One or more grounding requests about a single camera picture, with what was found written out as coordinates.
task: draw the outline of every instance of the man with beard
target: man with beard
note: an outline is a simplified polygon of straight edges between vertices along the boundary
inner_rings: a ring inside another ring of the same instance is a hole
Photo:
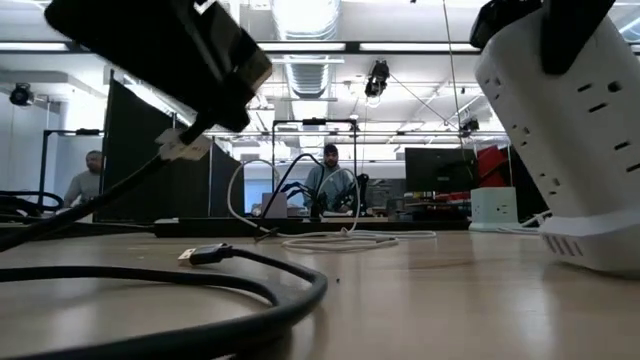
[[[87,171],[76,175],[71,180],[69,190],[64,196],[64,207],[71,207],[74,201],[80,197],[83,204],[100,194],[100,174],[102,173],[102,152],[89,151],[85,158]]]
[[[340,169],[340,165],[338,165],[339,156],[338,156],[338,148],[333,144],[327,144],[324,147],[324,177],[322,176],[322,168],[320,166],[314,166],[314,168],[309,172],[307,176],[307,181],[305,181],[305,185],[310,189],[317,189],[322,182],[328,178],[331,174],[335,173]],[[338,200],[338,195],[348,190],[351,187],[351,178],[348,173],[345,171],[341,171],[340,173],[334,175],[327,181],[322,189],[321,193],[325,193],[327,195],[327,204],[329,211],[337,211],[346,213],[349,211],[349,208],[346,206],[338,206],[335,202]],[[304,205],[306,207],[311,207],[311,199],[309,197],[305,197]]]

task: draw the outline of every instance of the wooden desk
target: wooden desk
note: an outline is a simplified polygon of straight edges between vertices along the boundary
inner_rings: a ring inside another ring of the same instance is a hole
[[[294,329],[290,343],[257,359],[600,360],[640,354],[640,283],[552,263],[535,237],[440,233],[437,241],[318,255],[273,243],[231,242],[298,261],[331,279],[322,306]],[[177,269],[175,258],[184,249],[207,243],[144,234],[40,242],[0,254],[0,264]],[[245,260],[211,269],[292,287],[301,283]],[[228,291],[133,281],[2,284],[0,357],[178,329],[262,308]]]

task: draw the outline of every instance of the usb connector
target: usb connector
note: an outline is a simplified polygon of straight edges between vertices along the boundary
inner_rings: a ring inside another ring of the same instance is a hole
[[[215,264],[232,257],[233,247],[231,245],[218,244],[187,249],[178,257],[178,261],[183,266],[195,266]]]

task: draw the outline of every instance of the computer screen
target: computer screen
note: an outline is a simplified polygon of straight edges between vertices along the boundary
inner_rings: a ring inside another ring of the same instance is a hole
[[[477,172],[473,150],[405,149],[407,191],[469,191],[477,187]]]

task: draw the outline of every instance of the gray shirt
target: gray shirt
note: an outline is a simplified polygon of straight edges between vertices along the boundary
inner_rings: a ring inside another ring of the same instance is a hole
[[[315,191],[315,189],[320,186],[320,184],[329,177],[329,175],[340,169],[339,165],[334,166],[332,169],[329,169],[326,165],[324,165],[324,177],[322,176],[322,168],[320,166],[314,166],[311,171],[309,171],[309,175],[307,176],[307,181],[305,181],[305,186]],[[334,202],[337,200],[337,196],[344,190],[347,190],[351,186],[351,177],[346,171],[341,171],[340,173],[334,175],[327,181],[322,189],[321,193],[327,194],[327,203],[329,205],[329,210],[338,210],[333,208]],[[307,196],[304,198],[304,206],[311,206],[311,199]]]
[[[69,190],[64,196],[64,205],[70,207],[78,196],[80,196],[80,203],[85,203],[98,195],[100,195],[100,174],[87,170],[71,180]]]

